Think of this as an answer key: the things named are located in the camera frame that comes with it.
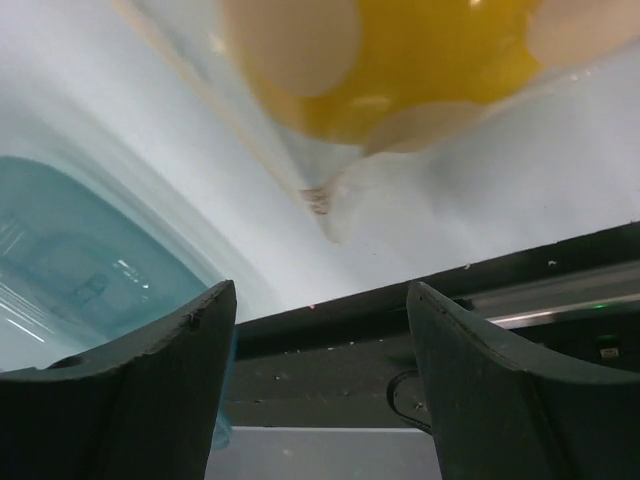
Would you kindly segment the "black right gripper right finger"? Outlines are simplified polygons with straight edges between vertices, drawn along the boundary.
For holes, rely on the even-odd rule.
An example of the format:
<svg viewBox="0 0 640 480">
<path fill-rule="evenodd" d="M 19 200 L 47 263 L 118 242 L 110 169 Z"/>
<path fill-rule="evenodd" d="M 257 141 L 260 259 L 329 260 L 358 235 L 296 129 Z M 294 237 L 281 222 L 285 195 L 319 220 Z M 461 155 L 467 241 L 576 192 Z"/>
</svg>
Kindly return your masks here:
<svg viewBox="0 0 640 480">
<path fill-rule="evenodd" d="M 407 315 L 445 479 L 635 479 L 639 377 L 520 337 L 424 283 Z"/>
</svg>

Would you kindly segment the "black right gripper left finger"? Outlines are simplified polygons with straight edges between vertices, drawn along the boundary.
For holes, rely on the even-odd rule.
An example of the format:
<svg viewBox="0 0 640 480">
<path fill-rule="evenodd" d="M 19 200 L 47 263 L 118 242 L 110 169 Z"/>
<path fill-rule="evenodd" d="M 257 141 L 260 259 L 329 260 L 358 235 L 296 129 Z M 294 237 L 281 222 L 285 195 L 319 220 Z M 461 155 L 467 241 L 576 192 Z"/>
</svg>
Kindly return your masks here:
<svg viewBox="0 0 640 480">
<path fill-rule="evenodd" d="M 5 479 L 201 479 L 235 327 L 223 281 L 150 324 L 1 376 Z"/>
</svg>

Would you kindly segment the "clear polka dot zip bag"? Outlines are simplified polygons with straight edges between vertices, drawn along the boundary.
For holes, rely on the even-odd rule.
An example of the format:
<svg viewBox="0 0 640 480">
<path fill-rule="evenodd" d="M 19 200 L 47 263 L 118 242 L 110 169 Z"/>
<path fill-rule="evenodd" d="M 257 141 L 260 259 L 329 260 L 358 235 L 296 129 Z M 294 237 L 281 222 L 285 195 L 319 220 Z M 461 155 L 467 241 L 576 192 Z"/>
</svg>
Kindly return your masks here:
<svg viewBox="0 0 640 480">
<path fill-rule="evenodd" d="M 635 1 L 118 1 L 323 233 L 361 193 L 639 43 Z"/>
</svg>

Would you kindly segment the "yellow fake lemon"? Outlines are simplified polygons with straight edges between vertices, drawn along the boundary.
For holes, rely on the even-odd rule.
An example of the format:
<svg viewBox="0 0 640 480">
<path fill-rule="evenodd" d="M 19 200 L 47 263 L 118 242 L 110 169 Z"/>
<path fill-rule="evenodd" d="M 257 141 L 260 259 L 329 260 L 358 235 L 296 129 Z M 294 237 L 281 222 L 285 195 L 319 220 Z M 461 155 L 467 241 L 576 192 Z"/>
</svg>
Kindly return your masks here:
<svg viewBox="0 0 640 480">
<path fill-rule="evenodd" d="M 485 106 L 541 70 L 525 45 L 536 1 L 360 1 L 353 69 L 316 97 L 287 93 L 253 65 L 256 98 L 282 125 L 313 139 L 362 145 L 375 127 L 412 107 Z"/>
</svg>

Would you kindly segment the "teal transparent plastic container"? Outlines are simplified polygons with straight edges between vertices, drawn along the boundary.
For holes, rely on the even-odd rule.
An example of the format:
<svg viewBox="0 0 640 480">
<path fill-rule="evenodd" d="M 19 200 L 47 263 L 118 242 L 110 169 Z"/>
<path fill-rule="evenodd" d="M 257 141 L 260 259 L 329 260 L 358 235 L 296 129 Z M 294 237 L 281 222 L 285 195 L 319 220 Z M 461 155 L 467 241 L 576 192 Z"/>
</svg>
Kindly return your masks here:
<svg viewBox="0 0 640 480">
<path fill-rule="evenodd" d="M 45 368 L 207 286 L 119 210 L 33 160 L 1 159 L 1 368 Z"/>
</svg>

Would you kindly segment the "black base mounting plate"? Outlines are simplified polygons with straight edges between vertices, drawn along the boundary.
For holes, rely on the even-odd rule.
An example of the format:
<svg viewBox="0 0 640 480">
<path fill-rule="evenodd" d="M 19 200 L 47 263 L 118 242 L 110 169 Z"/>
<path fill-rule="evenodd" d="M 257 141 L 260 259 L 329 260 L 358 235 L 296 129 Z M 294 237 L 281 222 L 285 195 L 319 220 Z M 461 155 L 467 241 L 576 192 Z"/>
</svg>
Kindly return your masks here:
<svg viewBox="0 0 640 480">
<path fill-rule="evenodd" d="M 373 429 L 639 376 L 635 223 L 241 324 L 233 424 Z"/>
</svg>

